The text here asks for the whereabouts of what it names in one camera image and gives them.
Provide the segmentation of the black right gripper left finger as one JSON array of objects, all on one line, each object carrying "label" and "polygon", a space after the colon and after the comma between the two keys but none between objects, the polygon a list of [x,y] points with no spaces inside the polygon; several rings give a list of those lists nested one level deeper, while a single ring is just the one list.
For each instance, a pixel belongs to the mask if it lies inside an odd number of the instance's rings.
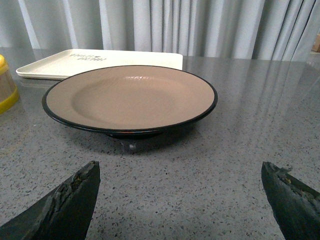
[{"label": "black right gripper left finger", "polygon": [[90,161],[27,210],[0,227],[2,240],[84,240],[100,186]]}]

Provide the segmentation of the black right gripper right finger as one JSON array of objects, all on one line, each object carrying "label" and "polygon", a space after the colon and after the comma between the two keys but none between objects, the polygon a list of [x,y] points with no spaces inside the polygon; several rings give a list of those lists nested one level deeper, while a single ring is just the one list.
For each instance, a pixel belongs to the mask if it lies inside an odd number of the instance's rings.
[{"label": "black right gripper right finger", "polygon": [[271,162],[262,163],[261,180],[284,238],[318,240],[320,193]]}]

